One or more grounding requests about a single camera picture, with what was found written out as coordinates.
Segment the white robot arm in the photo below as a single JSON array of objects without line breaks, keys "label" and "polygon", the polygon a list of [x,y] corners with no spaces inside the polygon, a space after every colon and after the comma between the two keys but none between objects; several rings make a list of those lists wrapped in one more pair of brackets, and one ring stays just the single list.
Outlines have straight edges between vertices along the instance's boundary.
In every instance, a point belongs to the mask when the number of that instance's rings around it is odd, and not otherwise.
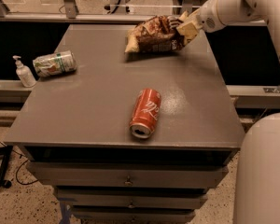
[{"label": "white robot arm", "polygon": [[[184,12],[177,31],[188,44],[199,31],[213,33],[235,23],[264,21],[280,63],[280,0],[207,0]],[[232,224],[280,224],[280,88],[253,90],[241,108],[274,112],[255,121],[242,143]]]}]

